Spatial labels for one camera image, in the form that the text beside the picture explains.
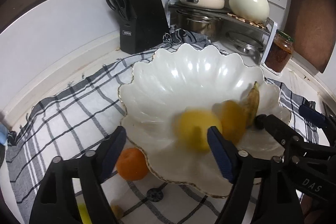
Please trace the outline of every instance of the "white kettle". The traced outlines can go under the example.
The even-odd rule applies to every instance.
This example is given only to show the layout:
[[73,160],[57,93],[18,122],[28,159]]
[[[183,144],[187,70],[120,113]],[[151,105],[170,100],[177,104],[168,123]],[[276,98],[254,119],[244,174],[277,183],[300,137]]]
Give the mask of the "white kettle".
[[255,23],[264,23],[269,15],[268,0],[229,0],[234,14]]

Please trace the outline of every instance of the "dish rack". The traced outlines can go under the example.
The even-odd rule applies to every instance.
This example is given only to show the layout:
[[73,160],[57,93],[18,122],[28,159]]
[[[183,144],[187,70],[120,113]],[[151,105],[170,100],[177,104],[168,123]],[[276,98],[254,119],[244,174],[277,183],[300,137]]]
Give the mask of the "dish rack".
[[198,13],[202,12],[204,15],[211,16],[211,17],[218,17],[223,20],[228,20],[228,21],[234,22],[236,24],[245,26],[247,28],[250,28],[251,30],[261,33],[262,34],[261,42],[264,45],[264,51],[262,53],[262,56],[259,60],[258,65],[262,65],[263,67],[265,67],[266,69],[274,73],[275,75],[278,75],[278,76],[281,75],[281,73],[277,73],[265,65],[265,60],[268,56],[269,50],[273,43],[276,30],[278,29],[278,24],[271,18],[267,18],[265,25],[253,24],[253,23],[251,24],[248,21],[242,21],[241,19],[238,19],[238,17],[233,17],[232,15],[228,15],[228,13],[230,13],[231,11],[226,8],[222,10],[205,9],[205,8],[184,5],[179,0],[166,0],[165,13],[166,13],[166,18],[167,18],[167,22],[169,26],[170,26],[170,16],[171,16],[170,10],[171,9],[185,9],[191,12],[198,12]]

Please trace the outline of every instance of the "banana peel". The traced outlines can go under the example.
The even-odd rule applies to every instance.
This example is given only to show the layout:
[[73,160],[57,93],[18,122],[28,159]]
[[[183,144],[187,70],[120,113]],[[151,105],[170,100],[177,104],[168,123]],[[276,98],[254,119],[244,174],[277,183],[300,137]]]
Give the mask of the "banana peel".
[[247,98],[242,102],[241,106],[246,114],[246,128],[248,128],[253,124],[259,107],[259,84],[257,81],[254,82],[253,87],[248,93]]

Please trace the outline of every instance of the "black knife block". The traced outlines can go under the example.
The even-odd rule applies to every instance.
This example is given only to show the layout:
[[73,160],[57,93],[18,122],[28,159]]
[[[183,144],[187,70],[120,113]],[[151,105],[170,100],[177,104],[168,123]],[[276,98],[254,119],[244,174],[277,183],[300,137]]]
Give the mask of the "black knife block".
[[162,43],[169,27],[161,0],[129,0],[130,21],[120,23],[120,49],[128,54]]

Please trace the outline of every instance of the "yellow lemon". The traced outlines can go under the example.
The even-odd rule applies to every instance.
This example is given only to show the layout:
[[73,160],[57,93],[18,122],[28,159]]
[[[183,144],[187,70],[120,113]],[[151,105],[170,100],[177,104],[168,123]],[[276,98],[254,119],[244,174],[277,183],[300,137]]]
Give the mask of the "yellow lemon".
[[86,205],[84,203],[78,204],[78,211],[83,224],[92,224]]
[[222,125],[215,114],[208,110],[186,110],[175,124],[175,133],[178,139],[187,147],[206,152],[210,150],[207,132],[208,128],[216,126],[222,133]]
[[246,113],[244,108],[233,100],[225,101],[222,105],[221,123],[223,137],[236,145],[245,133]]

